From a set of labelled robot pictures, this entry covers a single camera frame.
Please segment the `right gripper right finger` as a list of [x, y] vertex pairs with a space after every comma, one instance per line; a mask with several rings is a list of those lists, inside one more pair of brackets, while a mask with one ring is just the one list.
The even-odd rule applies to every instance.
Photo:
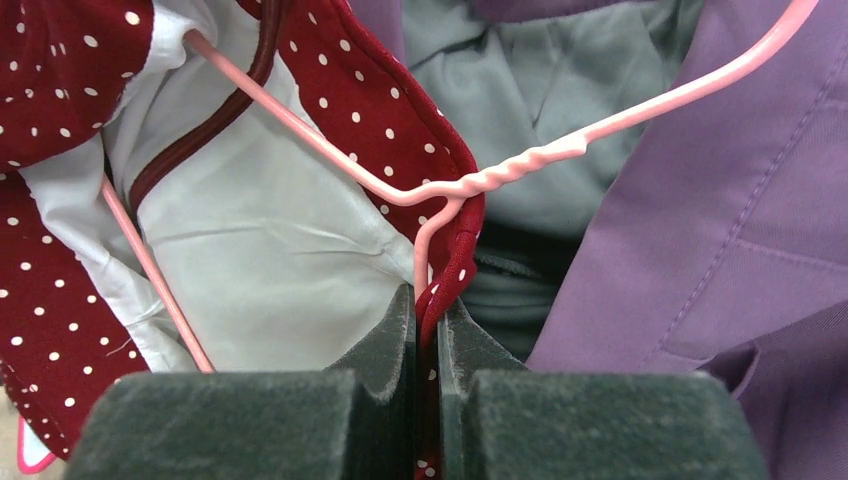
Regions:
[[768, 477], [738, 404], [705, 373], [534, 373], [461, 304], [437, 338], [446, 479]]

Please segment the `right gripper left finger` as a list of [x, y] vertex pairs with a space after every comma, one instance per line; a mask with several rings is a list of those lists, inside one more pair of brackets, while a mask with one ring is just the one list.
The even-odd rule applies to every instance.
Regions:
[[133, 374], [95, 405], [68, 479], [410, 479], [415, 310], [321, 371]]

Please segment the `pink wire hanger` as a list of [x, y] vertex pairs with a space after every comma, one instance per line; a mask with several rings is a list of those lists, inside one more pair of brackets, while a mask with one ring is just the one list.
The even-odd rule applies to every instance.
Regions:
[[372, 194], [401, 207], [417, 205], [436, 197], [445, 198], [444, 207], [423, 224], [414, 241], [414, 294], [416, 297], [421, 297], [426, 293], [429, 285], [427, 267], [432, 237], [456, 217], [468, 199], [497, 190], [505, 184], [515, 182], [526, 174], [539, 171], [557, 161], [580, 157], [586, 153], [591, 143], [599, 139], [652, 120], [738, 82], [760, 68], [782, 49], [806, 22], [817, 4], [818, 0], [790, 2], [776, 23], [751, 48], [726, 65], [702, 77], [596, 121], [546, 145], [529, 148], [495, 166], [466, 174], [457, 180], [430, 182], [411, 190], [399, 190], [392, 187], [353, 162], [277, 101], [250, 75], [241, 71], [213, 47], [199, 31], [188, 31], [185, 39], [196, 52], [230, 79], [243, 93]]

